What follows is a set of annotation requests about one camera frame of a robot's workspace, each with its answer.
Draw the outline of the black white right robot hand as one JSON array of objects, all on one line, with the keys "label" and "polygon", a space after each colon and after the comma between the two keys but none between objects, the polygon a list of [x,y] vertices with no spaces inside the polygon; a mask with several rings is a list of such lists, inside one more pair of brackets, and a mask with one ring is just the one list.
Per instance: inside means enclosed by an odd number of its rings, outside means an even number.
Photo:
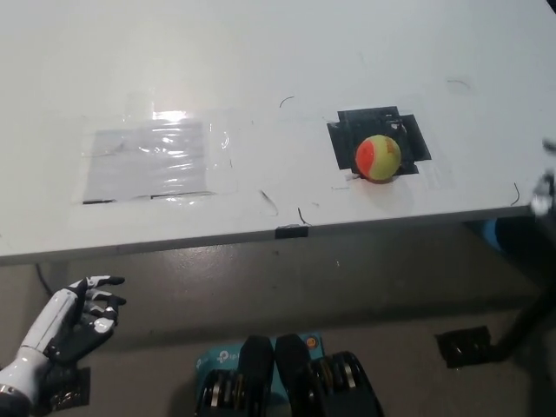
[{"label": "black white right robot hand", "polygon": [[535,216],[546,216],[555,210],[555,170],[547,169],[533,189],[530,208]]}]

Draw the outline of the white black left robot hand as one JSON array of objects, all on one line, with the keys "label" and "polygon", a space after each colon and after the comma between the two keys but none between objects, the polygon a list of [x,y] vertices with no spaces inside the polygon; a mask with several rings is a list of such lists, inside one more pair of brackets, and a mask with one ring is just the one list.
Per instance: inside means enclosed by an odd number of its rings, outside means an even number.
[{"label": "white black left robot hand", "polygon": [[101,287],[124,282],[121,276],[89,276],[51,296],[15,359],[1,370],[2,416],[31,415],[54,367],[77,364],[112,337],[126,300]]}]

